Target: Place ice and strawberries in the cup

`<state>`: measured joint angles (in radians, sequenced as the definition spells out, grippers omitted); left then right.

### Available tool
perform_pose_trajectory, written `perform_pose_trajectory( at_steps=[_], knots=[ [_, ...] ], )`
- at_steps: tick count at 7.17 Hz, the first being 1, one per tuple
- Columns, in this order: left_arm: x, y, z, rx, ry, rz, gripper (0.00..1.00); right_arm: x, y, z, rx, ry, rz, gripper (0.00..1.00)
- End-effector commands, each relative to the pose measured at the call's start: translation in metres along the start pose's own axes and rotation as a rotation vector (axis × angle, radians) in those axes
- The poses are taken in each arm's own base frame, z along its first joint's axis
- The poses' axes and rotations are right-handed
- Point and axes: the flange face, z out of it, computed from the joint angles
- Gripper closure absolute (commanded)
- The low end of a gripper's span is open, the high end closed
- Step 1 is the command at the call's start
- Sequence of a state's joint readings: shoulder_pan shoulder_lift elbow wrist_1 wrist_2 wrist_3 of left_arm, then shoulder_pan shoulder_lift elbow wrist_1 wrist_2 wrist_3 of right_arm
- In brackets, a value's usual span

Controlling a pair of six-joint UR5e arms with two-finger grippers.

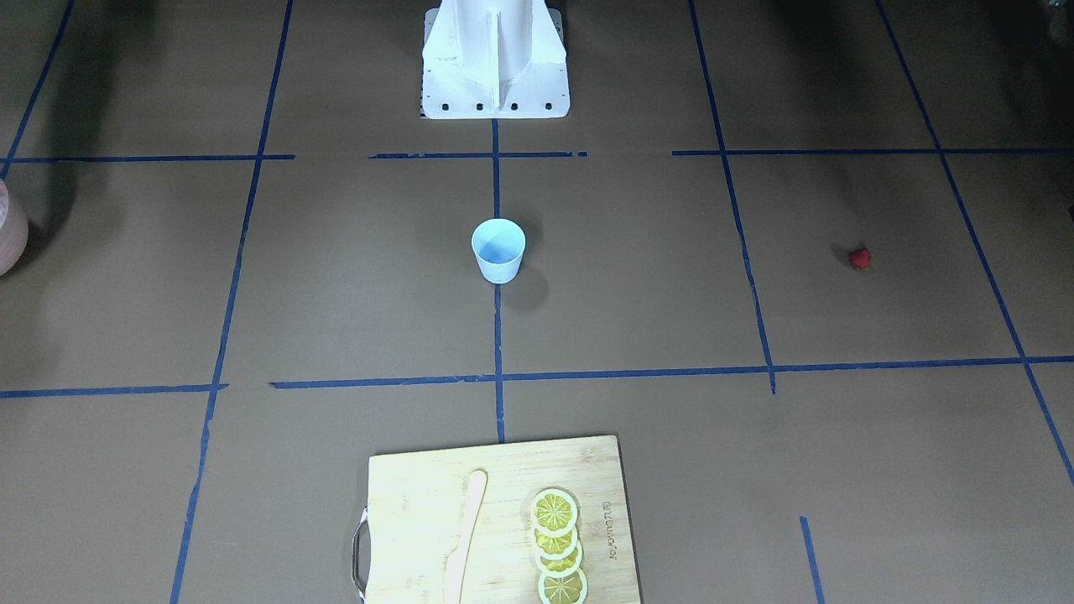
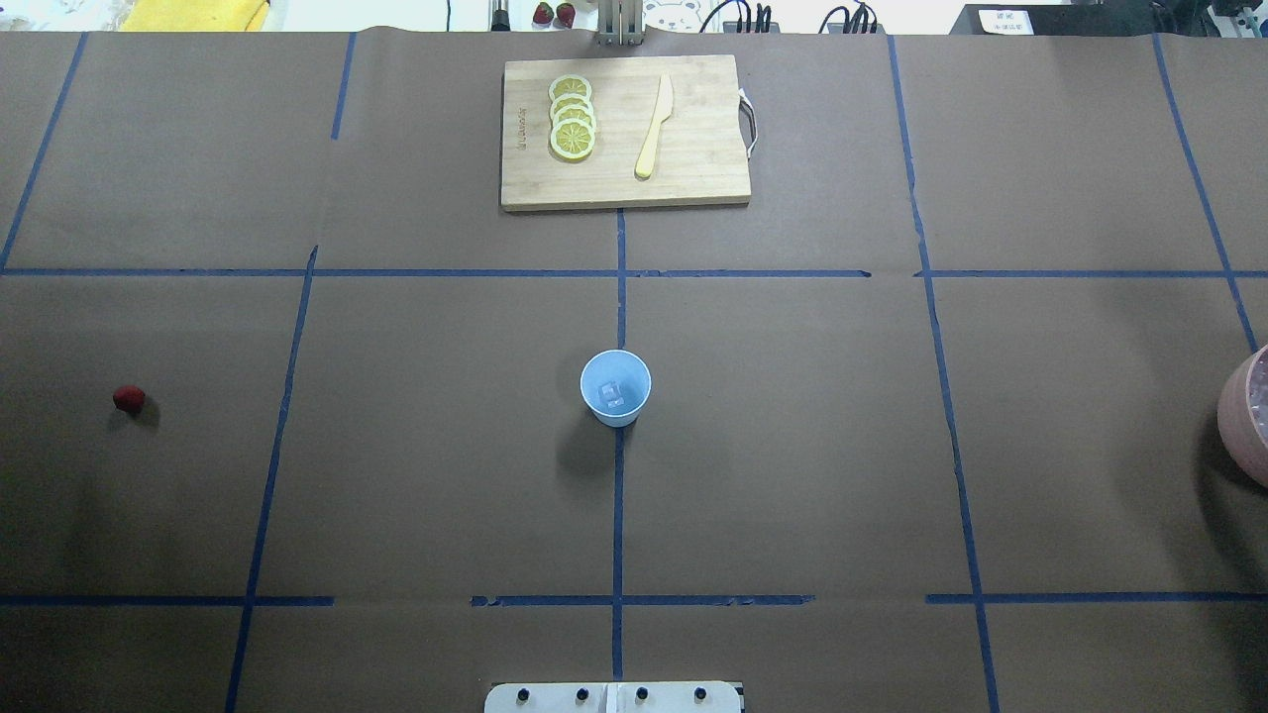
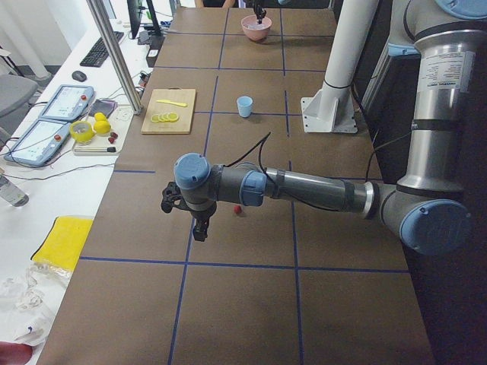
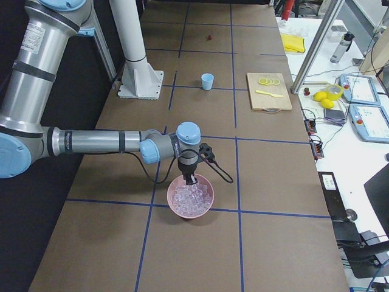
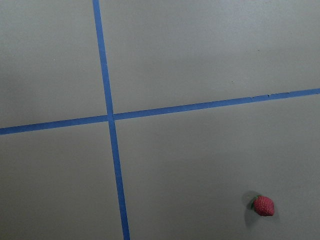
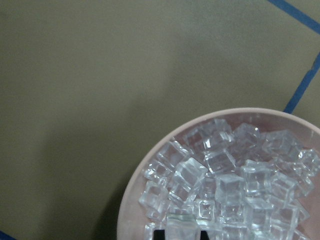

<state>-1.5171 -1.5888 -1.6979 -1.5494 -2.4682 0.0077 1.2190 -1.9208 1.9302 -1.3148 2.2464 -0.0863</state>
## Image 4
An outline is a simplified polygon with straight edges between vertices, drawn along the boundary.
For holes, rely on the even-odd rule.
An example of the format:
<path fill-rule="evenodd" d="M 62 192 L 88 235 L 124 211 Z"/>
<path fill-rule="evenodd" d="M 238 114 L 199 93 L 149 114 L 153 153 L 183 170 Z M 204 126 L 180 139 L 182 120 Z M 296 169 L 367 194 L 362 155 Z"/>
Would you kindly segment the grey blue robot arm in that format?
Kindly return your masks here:
<path fill-rule="evenodd" d="M 172 133 L 150 130 L 97 129 L 103 99 L 72 100 L 67 105 L 57 84 L 63 69 L 75 59 L 77 40 L 89 45 L 77 69 L 94 64 L 119 77 L 94 1 L 26 1 L 28 22 L 13 62 L 1 102 L 1 178 L 26 172 L 32 164 L 64 155 L 136 155 L 142 166 L 169 159 L 184 181 L 195 184 L 200 161 L 200 127 L 181 122 Z"/>

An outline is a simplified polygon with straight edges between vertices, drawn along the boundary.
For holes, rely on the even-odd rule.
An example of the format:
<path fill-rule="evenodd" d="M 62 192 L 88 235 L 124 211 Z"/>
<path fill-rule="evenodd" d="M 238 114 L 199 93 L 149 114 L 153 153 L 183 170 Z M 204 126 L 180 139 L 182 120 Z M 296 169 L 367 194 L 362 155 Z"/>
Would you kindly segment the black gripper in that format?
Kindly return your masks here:
<path fill-rule="evenodd" d="M 194 162 L 192 164 L 184 164 L 180 159 L 177 162 L 177 166 L 179 170 L 182 172 L 183 179 L 185 180 L 186 184 L 196 184 L 197 179 L 194 175 L 196 169 L 197 169 L 197 162 Z"/>

